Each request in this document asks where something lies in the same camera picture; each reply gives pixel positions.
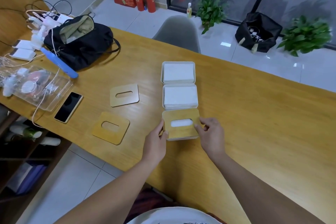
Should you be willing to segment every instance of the phone screen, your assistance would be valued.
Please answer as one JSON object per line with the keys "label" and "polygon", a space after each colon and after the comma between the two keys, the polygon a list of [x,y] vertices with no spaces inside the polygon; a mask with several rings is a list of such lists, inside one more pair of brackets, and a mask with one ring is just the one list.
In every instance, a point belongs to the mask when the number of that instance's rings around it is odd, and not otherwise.
{"label": "phone screen", "polygon": [[81,98],[82,95],[71,92],[61,108],[58,110],[57,114],[55,115],[55,119],[61,122],[66,122]]}

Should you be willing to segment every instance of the tiled floor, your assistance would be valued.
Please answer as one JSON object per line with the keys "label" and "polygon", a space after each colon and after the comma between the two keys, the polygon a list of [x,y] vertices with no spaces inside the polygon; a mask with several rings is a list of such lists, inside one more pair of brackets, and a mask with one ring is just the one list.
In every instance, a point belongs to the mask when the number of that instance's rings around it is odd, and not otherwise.
{"label": "tiled floor", "polygon": [[[95,14],[95,22],[152,38],[166,18],[181,13],[158,9],[150,14],[147,11],[139,12],[136,8],[116,5],[113,0],[104,0]],[[200,19],[191,20],[195,22],[201,53],[204,55],[336,92],[334,51],[315,50],[295,58],[275,46],[268,53],[252,54],[237,45],[234,37],[237,27],[216,24],[201,35]],[[17,224],[51,224],[121,174],[121,170],[73,144]]]}

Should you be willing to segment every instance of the hand sanitizer bottle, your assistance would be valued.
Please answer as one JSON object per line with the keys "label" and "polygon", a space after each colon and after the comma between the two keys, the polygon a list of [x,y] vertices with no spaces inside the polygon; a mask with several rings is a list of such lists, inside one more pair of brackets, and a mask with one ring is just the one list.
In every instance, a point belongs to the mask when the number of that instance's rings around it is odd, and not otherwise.
{"label": "hand sanitizer bottle", "polygon": [[191,3],[188,4],[188,8],[187,8],[187,18],[191,18]]}

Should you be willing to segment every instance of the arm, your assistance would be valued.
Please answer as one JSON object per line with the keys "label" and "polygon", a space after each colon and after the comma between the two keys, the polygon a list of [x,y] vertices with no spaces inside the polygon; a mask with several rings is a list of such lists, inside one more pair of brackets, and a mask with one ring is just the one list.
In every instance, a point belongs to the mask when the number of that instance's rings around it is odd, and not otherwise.
{"label": "arm", "polygon": [[55,224],[123,224],[145,181],[166,154],[168,132],[162,136],[163,120],[145,138],[142,159]]}
{"label": "arm", "polygon": [[247,171],[225,153],[224,130],[215,118],[195,125],[201,145],[224,176],[252,224],[324,224],[316,216]]}

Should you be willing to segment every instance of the black bag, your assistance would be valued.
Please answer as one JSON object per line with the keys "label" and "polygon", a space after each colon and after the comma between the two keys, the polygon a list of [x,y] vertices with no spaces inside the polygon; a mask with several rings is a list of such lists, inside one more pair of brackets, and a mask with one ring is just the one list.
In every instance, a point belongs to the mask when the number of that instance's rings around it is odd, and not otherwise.
{"label": "black bag", "polygon": [[239,45],[252,52],[268,52],[276,44],[282,26],[262,13],[248,13],[235,34]]}
{"label": "black bag", "polygon": [[[68,20],[53,28],[53,32],[50,30],[44,39],[44,44],[50,51],[54,49],[52,35],[59,58],[75,71],[90,66],[103,53],[117,52],[120,49],[120,44],[113,38],[111,29],[95,23],[88,15]],[[118,48],[108,52],[113,40]]]}

